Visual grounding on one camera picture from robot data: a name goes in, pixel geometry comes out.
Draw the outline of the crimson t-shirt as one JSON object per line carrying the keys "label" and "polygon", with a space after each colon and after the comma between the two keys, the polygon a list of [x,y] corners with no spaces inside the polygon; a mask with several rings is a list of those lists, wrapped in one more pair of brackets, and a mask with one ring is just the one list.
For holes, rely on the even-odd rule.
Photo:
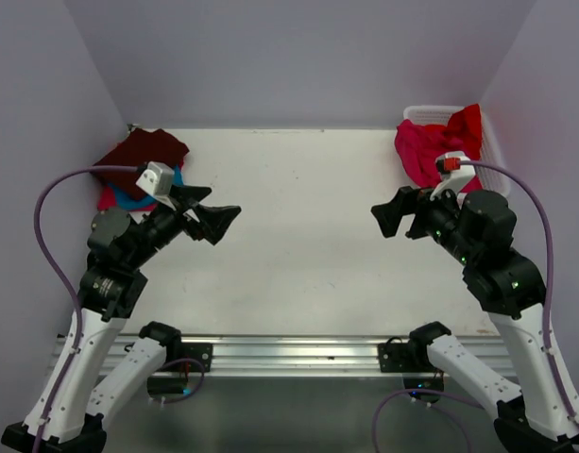
{"label": "crimson t-shirt", "polygon": [[396,151],[406,175],[421,188],[434,187],[441,181],[434,164],[438,157],[451,151],[463,151],[459,140],[445,134],[446,128],[443,125],[415,125],[410,120],[398,126]]}

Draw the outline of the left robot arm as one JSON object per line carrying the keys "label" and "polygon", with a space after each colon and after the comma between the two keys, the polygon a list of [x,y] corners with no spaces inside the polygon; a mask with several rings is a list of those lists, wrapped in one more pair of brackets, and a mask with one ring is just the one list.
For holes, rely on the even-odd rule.
{"label": "left robot arm", "polygon": [[96,214],[79,311],[39,401],[23,421],[6,427],[3,445],[18,452],[100,452],[113,417],[148,378],[188,360],[180,331],[150,322],[121,362],[98,377],[147,283],[142,266],[181,233],[217,244],[240,214],[238,206],[201,205],[210,192],[172,186],[169,202],[141,222],[119,208]]}

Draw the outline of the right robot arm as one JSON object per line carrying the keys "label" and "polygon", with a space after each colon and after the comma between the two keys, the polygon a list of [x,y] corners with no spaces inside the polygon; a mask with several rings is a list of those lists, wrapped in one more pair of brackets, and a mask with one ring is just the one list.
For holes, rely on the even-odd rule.
{"label": "right robot arm", "polygon": [[468,291],[500,333],[517,382],[501,377],[468,353],[439,322],[419,327],[405,344],[386,344],[386,355],[402,370],[449,374],[489,415],[509,452],[572,452],[579,445],[579,399],[568,414],[548,363],[542,316],[547,294],[536,265],[512,245],[516,214],[500,194],[480,190],[459,202],[409,186],[371,209],[384,237],[396,235],[401,219],[413,222],[411,240],[431,237],[463,267]]}

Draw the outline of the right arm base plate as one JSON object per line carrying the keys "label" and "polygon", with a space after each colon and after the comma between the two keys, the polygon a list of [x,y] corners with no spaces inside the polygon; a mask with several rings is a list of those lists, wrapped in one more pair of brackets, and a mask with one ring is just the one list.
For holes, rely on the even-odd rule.
{"label": "right arm base plate", "polygon": [[408,342],[401,337],[391,337],[379,343],[377,359],[382,373],[415,373],[419,370]]}

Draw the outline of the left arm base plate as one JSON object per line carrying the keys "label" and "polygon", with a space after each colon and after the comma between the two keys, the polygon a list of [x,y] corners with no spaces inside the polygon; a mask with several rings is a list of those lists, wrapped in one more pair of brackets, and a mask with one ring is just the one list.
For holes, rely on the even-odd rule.
{"label": "left arm base plate", "polygon": [[[205,372],[209,373],[213,361],[213,344],[181,343],[175,347],[172,358],[174,360],[189,358],[198,361],[204,367]],[[181,363],[173,365],[172,370],[177,373],[189,374],[192,370],[198,372],[199,368],[190,363]]]}

